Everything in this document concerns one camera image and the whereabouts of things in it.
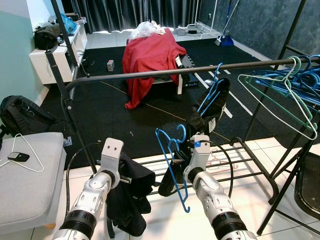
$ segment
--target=floor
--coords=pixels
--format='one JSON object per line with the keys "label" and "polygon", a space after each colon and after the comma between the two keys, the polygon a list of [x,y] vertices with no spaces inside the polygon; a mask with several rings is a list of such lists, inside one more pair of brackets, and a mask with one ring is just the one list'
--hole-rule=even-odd
{"label": "floor", "polygon": [[[262,162],[265,168],[270,172],[275,164],[279,161],[285,148],[282,147],[275,138],[266,138],[259,140],[252,140],[247,142],[250,149],[256,157]],[[247,158],[247,154],[240,150],[229,151],[231,160],[236,161],[241,158]],[[293,156],[298,149],[292,150],[288,159]],[[320,155],[320,144],[314,145],[311,152]],[[226,158],[223,153],[217,153],[209,158],[208,162],[216,161],[217,159],[225,161]],[[163,156],[152,156],[136,159],[137,162],[145,162],[155,159],[162,159]],[[166,164],[153,163],[147,166],[155,173],[163,173],[166,170]],[[249,172],[249,169],[255,170],[253,165],[245,165],[244,163],[237,163],[234,167],[234,174],[242,175]],[[216,173],[216,179],[226,178],[230,172],[228,168],[220,167],[220,169],[209,169]],[[90,167],[73,169],[70,172],[70,202],[73,203],[76,197],[83,189],[84,183],[92,174]],[[287,178],[287,175],[281,174],[276,178],[278,186],[281,188]],[[229,191],[229,182],[222,183],[225,192]],[[294,181],[286,192],[284,198],[280,202],[279,209],[299,221],[308,224],[309,226],[320,231],[320,221],[307,215],[299,209],[294,200]],[[7,235],[0,235],[0,240],[51,240],[53,234],[59,229],[64,220],[66,208],[66,181],[65,175],[62,181],[61,195],[59,200],[56,224],[57,227],[53,230],[47,228],[36,227],[20,232],[15,232]],[[263,221],[267,211],[270,209],[268,199],[271,194],[271,186],[264,180],[263,176],[247,177],[234,180],[234,187],[231,196],[232,203],[238,211],[241,219],[246,224],[248,230],[256,234],[261,222]],[[190,206],[190,213],[185,213],[179,201],[177,194],[170,197],[162,197],[158,194],[148,197],[151,204],[151,213],[144,214],[147,227],[142,236],[133,237],[126,232],[114,227],[116,240],[176,240],[176,239],[215,239],[214,231],[211,228],[205,214],[203,207],[198,200],[195,192],[190,189],[189,197],[186,201],[186,206]],[[95,228],[92,240],[109,239],[105,231],[104,214],[101,214],[99,222]],[[297,223],[275,213],[270,222],[266,226],[263,234],[257,237],[258,240],[315,240],[319,239],[316,233],[313,233],[306,228],[299,226]]]}
{"label": "floor", "polygon": [[[204,28],[203,33],[208,33],[208,30]],[[100,49],[100,48],[112,48],[112,47],[122,47],[127,45],[127,38],[131,34],[130,30],[123,31],[113,31],[109,33],[107,31],[103,32],[94,32],[93,34],[87,35],[87,45],[86,49]],[[217,38],[217,34],[205,34],[202,36],[202,39],[208,38]],[[175,41],[190,41],[190,40],[199,40],[201,38],[200,34],[188,34],[185,36],[174,35]]]}

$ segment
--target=key fob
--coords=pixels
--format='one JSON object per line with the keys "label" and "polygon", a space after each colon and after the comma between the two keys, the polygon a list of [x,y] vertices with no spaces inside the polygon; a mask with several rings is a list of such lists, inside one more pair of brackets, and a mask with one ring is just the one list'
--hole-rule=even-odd
{"label": "key fob", "polygon": [[29,155],[21,152],[15,152],[9,154],[8,159],[16,162],[26,162],[29,159]]}

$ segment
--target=broom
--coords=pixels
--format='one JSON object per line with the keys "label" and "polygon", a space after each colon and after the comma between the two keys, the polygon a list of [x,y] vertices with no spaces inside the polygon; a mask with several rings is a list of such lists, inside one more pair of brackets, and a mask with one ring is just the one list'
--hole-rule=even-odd
{"label": "broom", "polygon": [[225,34],[227,25],[228,25],[228,23],[230,22],[230,19],[231,19],[231,17],[232,17],[232,14],[234,14],[234,11],[236,10],[236,8],[237,8],[237,6],[238,6],[239,1],[240,1],[240,0],[238,0],[238,1],[236,2],[235,6],[234,6],[234,8],[233,8],[233,10],[232,10],[232,13],[231,13],[231,15],[230,15],[230,18],[228,19],[228,17],[229,17],[229,10],[230,10],[230,6],[231,6],[231,1],[230,1],[230,3],[229,3],[229,10],[228,10],[228,15],[227,15],[227,22],[226,22],[226,24],[225,24],[225,26],[224,26],[224,29],[223,29],[223,31],[222,31],[221,36],[214,41],[214,43],[215,43],[217,46],[220,46],[220,44],[221,44],[221,38],[222,38],[222,36]]}

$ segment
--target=white hanger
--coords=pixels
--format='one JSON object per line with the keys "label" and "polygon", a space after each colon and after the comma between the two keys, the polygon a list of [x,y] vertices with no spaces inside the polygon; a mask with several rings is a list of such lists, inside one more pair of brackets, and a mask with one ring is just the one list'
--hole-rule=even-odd
{"label": "white hanger", "polygon": [[15,137],[14,137],[11,152],[13,152],[13,151],[14,151],[15,142],[16,142],[16,138],[17,138],[17,136],[18,136],[18,135],[20,135],[20,136],[25,140],[25,142],[29,145],[29,147],[31,148],[32,152],[34,153],[34,155],[35,155],[36,159],[37,159],[37,160],[38,160],[38,162],[40,163],[40,165],[41,165],[42,169],[41,169],[41,170],[34,170],[34,169],[31,169],[31,168],[29,168],[29,167],[27,167],[27,166],[25,166],[25,165],[22,165],[22,164],[21,164],[21,163],[19,163],[19,162],[16,162],[16,161],[14,161],[14,160],[10,160],[10,159],[8,159],[5,163],[1,164],[1,165],[0,165],[0,167],[2,167],[2,166],[4,166],[4,165],[6,165],[7,163],[12,162],[12,163],[15,163],[15,164],[20,165],[21,167],[24,167],[25,169],[30,170],[30,171],[33,171],[33,172],[36,172],[36,173],[41,173],[43,170],[45,170],[45,167],[43,166],[43,164],[42,164],[42,163],[41,163],[41,161],[39,160],[39,158],[38,158],[38,156],[37,156],[37,154],[36,154],[35,150],[32,148],[32,146],[30,145],[30,143],[29,143],[29,142],[25,139],[25,137],[24,137],[24,136],[22,136],[20,133],[18,133],[18,134],[17,134],[17,135],[15,135]]}
{"label": "white hanger", "polygon": [[[314,125],[311,123],[311,121],[309,120],[309,118],[307,117],[305,111],[303,110],[303,108],[301,107],[300,103],[298,102],[297,99],[299,99],[301,101],[301,98],[299,96],[297,96],[294,92],[292,92],[291,88],[288,86],[287,81],[288,77],[290,76],[290,74],[294,71],[295,67],[296,67],[296,60],[294,58],[291,58],[294,61],[293,67],[292,69],[287,73],[287,75],[283,78],[283,79],[274,79],[274,78],[270,78],[267,76],[253,76],[253,75],[246,75],[246,74],[240,74],[238,76],[238,81],[239,83],[269,112],[271,113],[272,116],[274,116],[276,119],[278,119],[280,122],[284,123],[285,125],[287,125],[289,128],[293,129],[294,131],[296,131],[297,133],[300,133],[302,136],[304,136],[305,138],[309,139],[309,140],[315,140],[318,137],[318,133],[316,128],[314,127]],[[269,110],[241,81],[240,81],[240,77],[250,77],[250,78],[257,78],[257,79],[265,79],[265,80],[271,80],[271,81],[277,81],[277,82],[284,82],[285,87],[287,88],[287,90],[289,91],[289,93],[292,95],[292,98],[295,100],[296,104],[298,105],[298,107],[300,108],[301,112],[303,113],[303,116],[305,117],[306,121],[308,122],[308,125],[312,128],[312,131],[315,133],[313,138],[310,138],[309,136],[305,135],[304,133],[300,132],[298,129],[294,128],[293,126],[291,126],[290,124],[286,123],[285,121],[283,121],[281,118],[279,118],[278,116],[276,116],[271,110]]]}

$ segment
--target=wall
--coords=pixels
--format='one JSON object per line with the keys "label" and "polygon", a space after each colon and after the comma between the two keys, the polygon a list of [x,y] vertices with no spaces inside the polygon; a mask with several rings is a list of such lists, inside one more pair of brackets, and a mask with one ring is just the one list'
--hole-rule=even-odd
{"label": "wall", "polygon": [[[64,13],[61,0],[56,1],[61,13]],[[54,8],[50,0],[26,0],[32,29],[39,24],[47,23],[50,16],[55,16]]]}
{"label": "wall", "polygon": [[9,95],[35,101],[44,86],[29,59],[35,47],[26,0],[1,1],[0,23],[0,101]]}
{"label": "wall", "polygon": [[[232,1],[231,11],[236,4]],[[203,0],[200,21],[205,23],[208,13],[213,15],[214,0]],[[291,24],[298,10],[300,0],[240,0],[230,26],[230,35],[238,42],[271,59],[277,59],[285,42]],[[229,0],[218,0],[213,28],[222,31],[229,6]],[[320,1],[307,0],[295,32],[289,43],[309,55],[320,53]]]}

